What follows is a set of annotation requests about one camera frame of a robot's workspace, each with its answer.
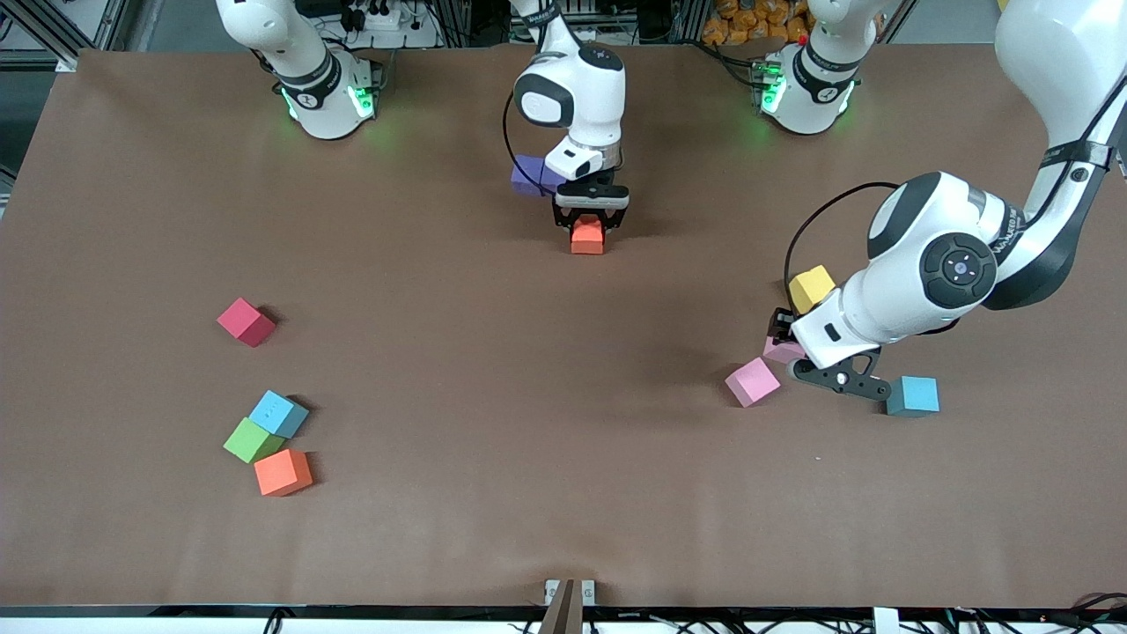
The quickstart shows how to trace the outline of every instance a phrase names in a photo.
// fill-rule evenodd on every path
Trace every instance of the black cable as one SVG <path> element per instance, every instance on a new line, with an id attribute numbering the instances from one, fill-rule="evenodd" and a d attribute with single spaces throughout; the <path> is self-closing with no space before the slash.
<path id="1" fill-rule="evenodd" d="M 824 620 L 815 620 L 814 623 L 817 623 L 818 625 L 820 625 L 823 627 L 828 627 L 829 629 L 833 629 L 837 634 L 853 634 L 852 632 L 846 632 L 846 631 L 844 631 L 841 627 L 837 627 L 835 625 L 829 625 L 828 623 L 826 623 Z"/>
<path id="2" fill-rule="evenodd" d="M 469 39 L 468 35 L 459 32 L 456 28 L 452 29 L 449 26 L 446 26 L 446 23 L 444 20 L 440 19 L 438 15 L 434 12 L 434 8 L 431 7 L 431 2 L 424 0 L 423 5 L 426 6 L 427 12 L 431 14 L 431 19 L 434 20 L 435 27 L 441 28 L 443 35 L 446 37 L 446 48 L 454 48 L 455 47 L 455 46 L 451 46 L 450 45 L 451 41 L 453 41 L 454 43 L 456 43 L 460 46 L 461 45 L 461 39 L 460 38 Z"/>
<path id="3" fill-rule="evenodd" d="M 763 629 L 760 631 L 760 634 L 767 634 L 767 632 L 771 632 L 775 627 L 779 627 L 780 625 L 782 625 L 787 620 L 790 620 L 789 616 L 787 618 L 781 619 L 781 620 L 777 620 L 777 622 L 772 623 L 771 625 L 767 625 L 766 627 L 764 627 Z"/>
<path id="4" fill-rule="evenodd" d="M 728 74 L 730 74 L 733 79 L 735 79 L 736 81 L 743 83 L 744 86 L 747 86 L 748 88 L 755 88 L 756 87 L 756 83 L 754 81 L 752 81 L 749 79 L 744 79 L 743 77 L 739 77 L 739 73 L 737 73 L 735 70 L 733 70 L 733 68 L 730 65 L 728 65 L 729 63 L 730 62 L 728 61 L 727 57 L 725 57 L 724 55 L 720 55 L 720 65 L 724 66 L 724 70 L 728 71 Z"/>
<path id="5" fill-rule="evenodd" d="M 538 189 L 540 189 L 540 196 L 541 197 L 547 196 L 551 191 L 547 187 L 540 184 L 539 178 L 533 178 L 529 176 L 529 172 L 525 171 L 523 167 L 521 167 L 520 162 L 516 161 L 516 154 L 513 153 L 513 144 L 509 143 L 508 141 L 508 107 L 512 105 L 513 105 L 513 92 L 511 91 L 508 93 L 508 99 L 505 99 L 505 111 L 503 111 L 500 115 L 500 133 L 505 137 L 505 149 L 508 150 L 508 158 L 513 160 L 513 167 L 520 170 L 521 176 L 524 176 L 525 180 L 532 182 L 533 185 L 536 186 Z"/>
<path id="6" fill-rule="evenodd" d="M 833 205 L 837 204 L 843 198 L 848 198 L 849 196 L 852 196 L 853 194 L 855 194 L 855 193 L 858 193 L 858 191 L 860 191 L 862 189 L 868 189 L 870 187 L 888 187 L 889 189 L 895 189 L 895 188 L 899 187 L 899 185 L 895 185 L 893 182 L 886 182 L 884 180 L 873 180 L 871 182 L 866 182 L 863 185 L 858 185 L 857 187 L 853 187 L 852 189 L 849 189 L 849 190 L 846 190 L 844 193 L 837 194 L 836 196 L 834 196 L 833 198 L 831 198 L 829 202 L 827 202 L 826 204 L 819 206 L 817 208 L 817 211 L 815 211 L 814 213 L 811 213 L 810 216 L 807 217 L 805 222 L 802 222 L 802 225 L 798 227 L 798 231 L 795 231 L 795 236 L 791 238 L 790 245 L 787 247 L 787 257 L 786 257 L 786 259 L 783 259 L 783 264 L 782 264 L 782 283 L 787 287 L 787 303 L 790 304 L 790 310 L 796 315 L 798 314 L 798 309 L 795 307 L 795 296 L 790 292 L 790 257 L 795 252 L 795 244 L 798 243 L 798 239 L 800 236 L 802 236 L 802 232 L 806 231 L 806 227 L 809 226 L 810 223 L 814 222 L 819 215 L 822 215 L 822 212 L 824 212 L 827 208 L 832 207 Z"/>
<path id="7" fill-rule="evenodd" d="M 263 634 L 278 634 L 282 632 L 282 618 L 295 618 L 293 610 L 286 607 L 278 607 L 270 610 L 269 618 L 266 619 L 266 627 L 263 628 Z"/>
<path id="8" fill-rule="evenodd" d="M 11 33 L 11 25 L 14 24 L 16 24 L 16 20 L 11 19 L 11 16 L 0 11 L 0 26 L 5 27 L 3 34 L 0 35 L 0 42 L 3 42 L 5 38 L 8 37 L 8 34 Z"/>
<path id="9" fill-rule="evenodd" d="M 1083 611 L 1083 610 L 1086 610 L 1086 609 L 1089 609 L 1089 608 L 1091 608 L 1093 606 L 1098 606 L 1098 605 L 1102 604 L 1103 601 L 1110 601 L 1111 599 L 1127 599 L 1127 593 L 1124 593 L 1124 592 L 1106 592 L 1103 595 L 1100 595 L 1100 596 L 1095 597 L 1094 599 L 1090 599 L 1088 601 L 1084 601 L 1083 604 L 1077 604 L 1077 605 L 1073 606 L 1072 607 L 1072 611 L 1073 613 Z"/>
<path id="10" fill-rule="evenodd" d="M 720 53 L 719 50 L 713 51 L 712 48 L 709 48 L 707 44 L 698 39 L 677 39 L 676 42 L 673 42 L 673 44 L 691 44 L 696 48 L 699 48 L 702 53 L 704 53 L 706 55 L 712 57 L 718 62 L 727 61 L 729 64 L 734 66 L 752 68 L 752 62 L 747 60 L 737 60 L 736 57 L 729 57 Z"/>
<path id="11" fill-rule="evenodd" d="M 1106 115 L 1108 113 L 1108 108 L 1111 107 L 1111 104 L 1113 104 L 1116 101 L 1116 99 L 1119 98 L 1119 92 L 1122 91 L 1124 86 L 1127 86 L 1127 75 L 1124 75 L 1119 80 L 1119 83 L 1116 84 L 1115 89 L 1112 89 L 1111 92 L 1108 93 L 1107 99 L 1104 99 L 1103 104 L 1100 105 L 1100 109 L 1095 111 L 1095 116 L 1092 117 L 1092 120 L 1088 122 L 1088 127 L 1084 128 L 1084 133 L 1080 135 L 1080 139 L 1077 139 L 1077 141 L 1086 141 L 1088 140 L 1089 135 L 1092 134 L 1092 131 L 1095 130 L 1097 124 L 1099 124 L 1100 119 L 1103 118 L 1103 115 Z M 1068 167 L 1067 162 L 1065 162 L 1065 163 L 1063 163 L 1061 166 L 1061 173 L 1057 175 L 1056 181 L 1053 182 L 1053 188 L 1049 189 L 1049 195 L 1045 196 L 1045 200 L 1041 203 L 1041 207 L 1039 209 L 1037 209 L 1037 215 L 1033 216 L 1033 218 L 1029 222 L 1028 226 L 1032 226 L 1033 223 L 1036 223 L 1038 220 L 1041 218 L 1042 215 L 1045 215 L 1045 212 L 1049 207 L 1049 202 L 1053 200 L 1053 197 L 1056 196 L 1056 193 L 1061 189 L 1061 185 L 1063 185 L 1065 178 L 1068 177 L 1068 169 L 1067 169 L 1067 167 Z"/>
<path id="12" fill-rule="evenodd" d="M 986 618 L 988 618 L 988 619 L 993 620 L 994 623 L 996 623 L 996 624 L 1001 625 L 1001 626 L 1002 626 L 1003 628 L 1005 628 L 1005 629 L 1006 629 L 1006 631 L 1008 631 L 1008 632 L 1009 632 L 1010 634 L 1022 634 L 1022 633 L 1021 633 L 1021 632 L 1020 632 L 1020 631 L 1019 631 L 1019 629 L 1018 629 L 1017 627 L 1014 627 L 1014 626 L 1010 625 L 1009 623 L 1006 623 L 1006 622 L 1002 620 L 1001 618 L 995 618 L 995 617 L 991 616 L 991 615 L 990 615 L 990 613 L 987 613 L 987 611 L 986 611 L 986 610 L 984 610 L 984 609 L 978 609 L 978 608 L 975 608 L 975 611 L 976 611 L 976 613 L 979 613 L 979 614 L 982 614 L 982 615 L 983 615 L 983 616 L 985 616 Z"/>

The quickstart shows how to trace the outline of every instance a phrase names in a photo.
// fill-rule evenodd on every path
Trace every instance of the orange bag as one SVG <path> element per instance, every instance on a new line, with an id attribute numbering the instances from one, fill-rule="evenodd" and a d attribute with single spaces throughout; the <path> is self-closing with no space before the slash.
<path id="1" fill-rule="evenodd" d="M 712 18 L 704 23 L 704 29 L 701 33 L 701 41 L 706 44 L 718 46 L 724 44 L 724 41 L 728 38 L 728 21 L 721 20 L 719 18 Z"/>
<path id="2" fill-rule="evenodd" d="M 739 0 L 716 0 L 716 12 L 724 19 L 730 19 L 739 10 Z"/>
<path id="3" fill-rule="evenodd" d="M 787 20 L 787 42 L 798 42 L 804 35 L 809 35 L 806 30 L 806 23 L 802 18 L 790 18 Z"/>
<path id="4" fill-rule="evenodd" d="M 736 15 L 731 17 L 731 28 L 737 28 L 739 30 L 751 30 L 755 26 L 755 11 L 751 9 L 740 9 L 736 11 Z"/>

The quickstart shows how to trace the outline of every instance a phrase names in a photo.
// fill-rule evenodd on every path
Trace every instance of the green led light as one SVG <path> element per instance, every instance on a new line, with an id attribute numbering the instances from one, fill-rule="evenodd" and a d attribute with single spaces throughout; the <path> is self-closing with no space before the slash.
<path id="1" fill-rule="evenodd" d="M 298 120 L 298 111 L 293 109 L 293 101 L 290 100 L 290 95 L 286 95 L 285 88 L 282 89 L 282 97 L 285 98 L 285 104 L 290 106 L 290 118 Z"/>
<path id="2" fill-rule="evenodd" d="M 361 118 L 367 118 L 375 111 L 372 107 L 372 96 L 369 95 L 366 89 L 362 88 L 357 90 L 349 86 L 348 97 L 352 98 L 353 105 L 356 106 L 356 114 L 358 114 Z"/>
<path id="3" fill-rule="evenodd" d="M 779 101 L 782 99 L 782 93 L 787 91 L 787 78 L 780 77 L 779 81 L 774 82 L 771 88 L 767 88 L 763 93 L 763 109 L 769 113 L 774 113 L 779 109 Z"/>
<path id="4" fill-rule="evenodd" d="M 857 86 L 855 81 L 849 82 L 849 88 L 845 89 L 845 95 L 842 96 L 842 106 L 837 108 L 837 114 L 842 114 L 849 107 L 849 96 L 853 92 L 854 86 Z"/>

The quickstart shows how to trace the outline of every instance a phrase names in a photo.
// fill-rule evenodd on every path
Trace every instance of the foam cube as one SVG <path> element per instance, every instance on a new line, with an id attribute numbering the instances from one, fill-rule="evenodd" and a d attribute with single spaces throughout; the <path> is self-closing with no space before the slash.
<path id="1" fill-rule="evenodd" d="M 231 333 L 232 338 L 250 348 L 258 348 L 258 345 L 274 332 L 274 322 L 270 322 L 269 316 L 259 312 L 241 296 L 219 315 L 216 322 Z"/>
<path id="2" fill-rule="evenodd" d="M 771 369 L 761 358 L 755 358 L 747 366 L 736 370 L 724 383 L 728 385 L 728 390 L 736 395 L 736 400 L 744 408 L 749 408 L 753 403 L 779 390 L 779 379 L 774 378 Z"/>
<path id="3" fill-rule="evenodd" d="M 580 215 L 571 226 L 571 252 L 603 255 L 603 223 L 593 215 Z"/>
<path id="4" fill-rule="evenodd" d="M 939 412 L 939 384 L 931 377 L 900 377 L 885 402 L 889 417 L 921 419 Z"/>
<path id="5" fill-rule="evenodd" d="M 834 289 L 834 279 L 820 264 L 806 273 L 795 275 L 790 280 L 790 294 L 795 297 L 795 307 L 799 314 L 809 312 L 811 307 Z"/>
<path id="6" fill-rule="evenodd" d="M 274 454 L 282 448 L 285 439 L 255 425 L 250 419 L 243 419 L 234 434 L 223 444 L 223 449 L 238 456 L 243 463 L 254 463 Z"/>
<path id="7" fill-rule="evenodd" d="M 263 495 L 282 498 L 313 484 L 309 459 L 302 452 L 284 449 L 255 463 L 258 490 Z"/>
<path id="8" fill-rule="evenodd" d="M 308 416 L 309 410 L 268 390 L 250 412 L 250 420 L 274 436 L 293 438 Z"/>
<path id="9" fill-rule="evenodd" d="M 556 193 L 556 189 L 559 188 L 559 186 L 562 185 L 564 182 L 567 182 L 567 178 L 560 176 L 559 173 L 556 173 L 547 164 L 544 166 L 543 171 L 540 172 L 540 184 L 543 185 L 545 189 L 548 189 L 553 194 Z"/>
<path id="10" fill-rule="evenodd" d="M 516 164 L 521 166 L 521 168 L 524 169 L 524 171 L 533 180 L 530 181 L 525 178 L 524 173 L 521 173 L 521 169 L 517 169 Z M 509 177 L 509 181 L 513 184 L 513 190 L 517 194 L 524 194 L 525 196 L 542 195 L 540 187 L 536 186 L 536 182 L 541 180 L 541 173 L 544 171 L 544 159 L 516 154 L 516 164 L 513 166 L 513 175 Z"/>
<path id="11" fill-rule="evenodd" d="M 801 346 L 798 346 L 798 342 L 784 341 L 775 346 L 774 338 L 767 338 L 767 342 L 763 346 L 763 358 L 780 364 L 790 364 L 798 359 L 806 359 L 806 351 L 802 350 Z"/>

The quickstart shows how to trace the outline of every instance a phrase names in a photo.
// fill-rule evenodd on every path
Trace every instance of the yellow cube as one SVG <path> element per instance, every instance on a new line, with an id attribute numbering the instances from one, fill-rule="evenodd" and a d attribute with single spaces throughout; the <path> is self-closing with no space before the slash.
<path id="1" fill-rule="evenodd" d="M 790 294 L 795 298 L 795 309 L 805 314 L 834 289 L 834 279 L 820 264 L 806 273 L 795 275 L 790 280 Z"/>

